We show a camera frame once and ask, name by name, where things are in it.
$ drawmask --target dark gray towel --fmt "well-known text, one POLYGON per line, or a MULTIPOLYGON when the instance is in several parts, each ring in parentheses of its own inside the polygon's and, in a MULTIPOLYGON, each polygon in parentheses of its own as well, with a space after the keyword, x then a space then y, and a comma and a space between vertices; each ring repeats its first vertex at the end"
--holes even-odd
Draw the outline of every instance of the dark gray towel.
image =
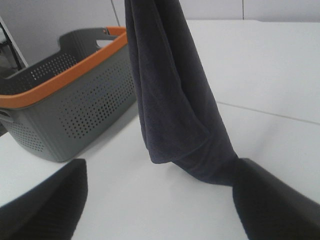
POLYGON ((142 136, 152 162, 233 185, 251 240, 320 239, 320 206, 230 143, 178 0, 125 0, 142 136))
POLYGON ((232 184, 238 159, 177 0, 126 0, 141 131, 153 163, 232 184))

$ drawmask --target white surface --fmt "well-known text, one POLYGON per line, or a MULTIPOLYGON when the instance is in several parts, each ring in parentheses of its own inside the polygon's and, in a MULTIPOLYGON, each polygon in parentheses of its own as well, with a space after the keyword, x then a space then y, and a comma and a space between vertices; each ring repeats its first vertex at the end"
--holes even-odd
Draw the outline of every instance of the white surface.
POLYGON ((217 101, 320 124, 320 23, 188 23, 217 101))
POLYGON ((319 0, 244 0, 244 19, 320 22, 319 0))
POLYGON ((67 32, 118 25, 109 0, 1 0, 0 16, 29 65, 57 52, 67 32))

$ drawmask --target black padded object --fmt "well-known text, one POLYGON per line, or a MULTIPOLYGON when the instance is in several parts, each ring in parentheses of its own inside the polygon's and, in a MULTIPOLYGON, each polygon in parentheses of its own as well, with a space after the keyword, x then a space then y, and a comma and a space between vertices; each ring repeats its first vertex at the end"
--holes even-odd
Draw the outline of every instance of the black padded object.
POLYGON ((250 240, 320 240, 320 205, 249 159, 240 159, 233 200, 250 240))
POLYGON ((86 162, 72 160, 0 208, 0 240, 70 240, 87 194, 86 162))
POLYGON ((0 76, 0 95, 28 91, 62 73, 100 49, 97 40, 114 40, 106 28, 84 28, 59 38, 59 52, 29 66, 8 78, 0 76))
POLYGON ((238 157, 178 0, 125 0, 142 136, 153 163, 231 185, 238 157))

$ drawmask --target basket handle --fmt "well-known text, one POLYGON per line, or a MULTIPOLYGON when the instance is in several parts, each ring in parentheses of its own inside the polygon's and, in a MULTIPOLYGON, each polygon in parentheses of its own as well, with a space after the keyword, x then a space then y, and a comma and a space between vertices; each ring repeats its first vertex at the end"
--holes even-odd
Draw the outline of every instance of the basket handle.
POLYGON ((66 52, 76 46, 80 57, 86 58, 100 49, 97 40, 114 40, 116 38, 117 36, 110 35, 105 27, 83 28, 61 36, 59 45, 61 50, 66 52))
POLYGON ((13 123, 14 119, 11 117, 10 113, 7 110, 0 108, 0 120, 13 123))

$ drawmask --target gray plastic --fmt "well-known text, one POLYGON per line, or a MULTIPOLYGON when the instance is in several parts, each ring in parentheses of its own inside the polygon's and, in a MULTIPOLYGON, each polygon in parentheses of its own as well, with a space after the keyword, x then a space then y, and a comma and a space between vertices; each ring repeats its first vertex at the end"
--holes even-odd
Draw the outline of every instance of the gray plastic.
POLYGON ((125 45, 100 65, 42 101, 6 109, 0 122, 33 154, 55 162, 72 159, 136 100, 125 45))
POLYGON ((97 40, 114 40, 106 28, 84 28, 59 38, 60 51, 10 77, 0 77, 0 95, 28 91, 62 73, 100 49, 97 40))

